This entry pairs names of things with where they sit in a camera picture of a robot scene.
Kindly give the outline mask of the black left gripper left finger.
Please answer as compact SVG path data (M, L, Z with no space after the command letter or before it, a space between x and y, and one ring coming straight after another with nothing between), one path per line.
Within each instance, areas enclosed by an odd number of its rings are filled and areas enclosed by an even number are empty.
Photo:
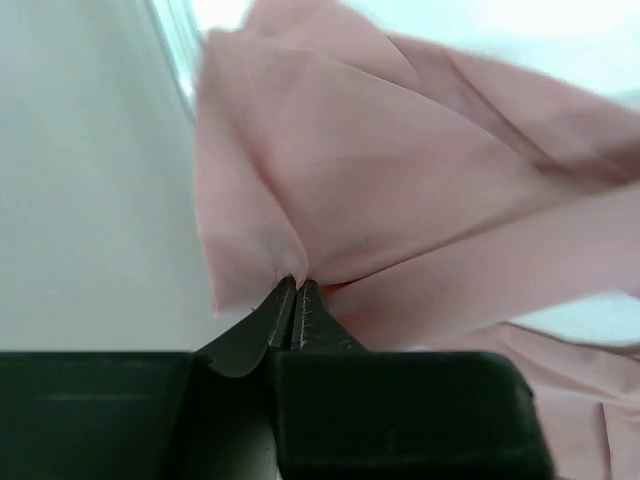
M193 352L3 352L2 477L166 478L190 426L268 411L269 350L295 297L295 281L281 280Z

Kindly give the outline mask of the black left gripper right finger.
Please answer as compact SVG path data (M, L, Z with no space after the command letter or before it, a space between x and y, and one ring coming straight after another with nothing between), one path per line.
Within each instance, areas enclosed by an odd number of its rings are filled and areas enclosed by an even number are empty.
M531 389L492 352L371 352L298 292L273 363L286 479L551 479Z

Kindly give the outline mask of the pink trousers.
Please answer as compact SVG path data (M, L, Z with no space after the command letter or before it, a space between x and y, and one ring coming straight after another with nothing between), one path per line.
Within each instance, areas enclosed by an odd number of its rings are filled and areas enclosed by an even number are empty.
M194 190L214 310L313 279L372 349L487 349L532 385L563 479L639 475L639 353L514 324L639 292L639 115L335 1L209 33Z

